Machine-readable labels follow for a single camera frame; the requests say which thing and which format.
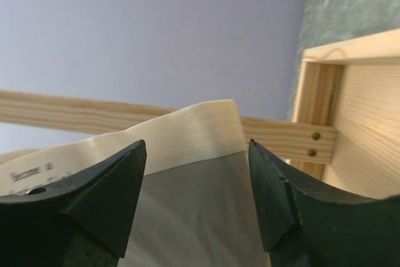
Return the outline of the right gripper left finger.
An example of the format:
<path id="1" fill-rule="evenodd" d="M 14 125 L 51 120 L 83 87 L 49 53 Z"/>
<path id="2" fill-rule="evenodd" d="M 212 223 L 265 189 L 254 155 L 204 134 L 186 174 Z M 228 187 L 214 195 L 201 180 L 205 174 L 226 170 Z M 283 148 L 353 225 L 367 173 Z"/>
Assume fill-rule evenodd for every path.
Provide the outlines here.
<path id="1" fill-rule="evenodd" d="M 1 168 L 2 266 L 117 266 L 146 165 L 137 141 L 79 168 L 46 156 Z"/>

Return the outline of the taupe underwear beige waistband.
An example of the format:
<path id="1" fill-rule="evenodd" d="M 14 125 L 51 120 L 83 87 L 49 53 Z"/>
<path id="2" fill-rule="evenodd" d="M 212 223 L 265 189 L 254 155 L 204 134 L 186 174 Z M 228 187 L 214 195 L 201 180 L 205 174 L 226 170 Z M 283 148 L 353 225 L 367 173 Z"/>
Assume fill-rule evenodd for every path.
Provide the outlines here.
<path id="1" fill-rule="evenodd" d="M 147 160 L 121 266 L 266 266 L 232 100 L 194 104 L 76 143 L 4 153 L 1 194 L 57 181 L 139 140 Z"/>

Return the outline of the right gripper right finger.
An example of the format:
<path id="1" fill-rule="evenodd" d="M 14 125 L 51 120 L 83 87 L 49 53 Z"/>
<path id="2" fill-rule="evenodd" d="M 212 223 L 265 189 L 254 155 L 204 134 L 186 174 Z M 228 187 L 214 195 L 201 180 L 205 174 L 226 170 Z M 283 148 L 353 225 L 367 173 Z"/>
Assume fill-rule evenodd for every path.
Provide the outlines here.
<path id="1" fill-rule="evenodd" d="M 373 199 L 313 178 L 249 143 L 264 251 L 273 266 L 398 266 L 399 196 Z"/>

